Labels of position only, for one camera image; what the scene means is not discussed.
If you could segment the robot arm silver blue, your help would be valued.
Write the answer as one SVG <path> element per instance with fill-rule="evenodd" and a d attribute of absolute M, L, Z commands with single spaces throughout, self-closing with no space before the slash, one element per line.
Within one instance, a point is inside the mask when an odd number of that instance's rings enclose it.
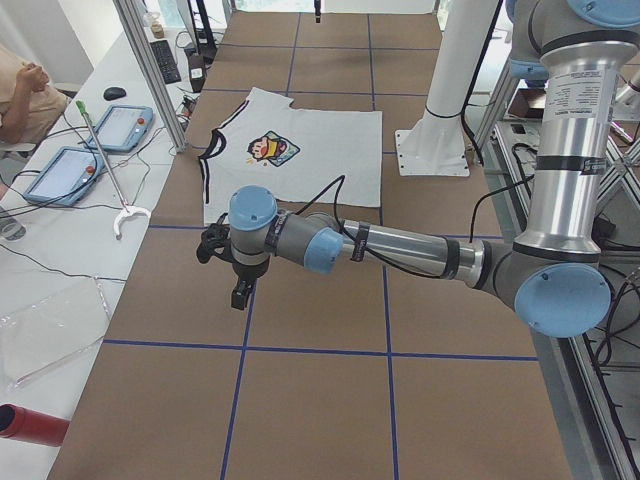
<path fill-rule="evenodd" d="M 621 67 L 639 49 L 635 1 L 515 1 L 514 51 L 548 72 L 533 191 L 525 230 L 511 244 L 460 242 L 333 214 L 280 210 L 258 186 L 230 200 L 225 258 L 243 309 L 255 281 L 279 256 L 329 272 L 340 255 L 410 275 L 459 280 L 511 308 L 550 337 L 580 335 L 607 315 L 611 299 L 591 236 Z"/>

